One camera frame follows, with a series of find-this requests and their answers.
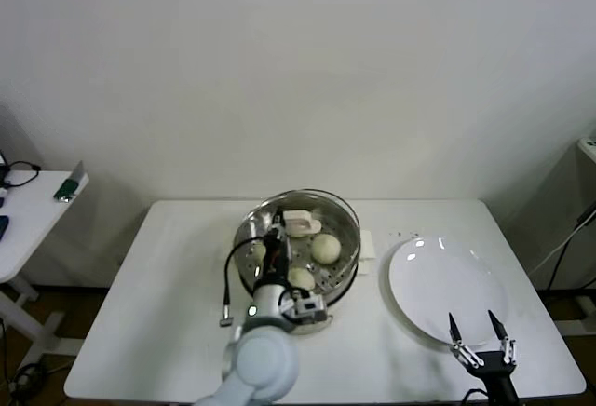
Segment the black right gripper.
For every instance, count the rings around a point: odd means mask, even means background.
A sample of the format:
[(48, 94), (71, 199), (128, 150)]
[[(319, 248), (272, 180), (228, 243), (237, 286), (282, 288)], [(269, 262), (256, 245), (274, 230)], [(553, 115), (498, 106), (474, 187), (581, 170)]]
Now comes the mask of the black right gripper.
[(471, 376), (483, 382), (490, 405), (519, 405), (520, 399), (510, 377), (517, 364), (516, 341), (508, 336), (504, 324), (492, 310), (488, 311), (488, 315), (500, 342), (500, 351), (480, 352), (477, 356), (463, 343), (454, 316), (449, 313), (451, 352)]

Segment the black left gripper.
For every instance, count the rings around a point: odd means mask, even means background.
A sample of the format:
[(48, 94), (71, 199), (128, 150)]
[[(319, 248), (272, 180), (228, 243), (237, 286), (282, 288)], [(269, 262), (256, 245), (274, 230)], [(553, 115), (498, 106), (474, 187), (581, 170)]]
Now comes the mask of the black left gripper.
[(263, 269), (258, 279), (258, 287), (265, 285), (279, 285), (289, 288), (291, 283), (288, 280), (291, 247), (285, 227), (284, 211), (277, 209), (273, 215), (272, 227), (274, 232), (268, 233), (263, 238), (265, 256)]

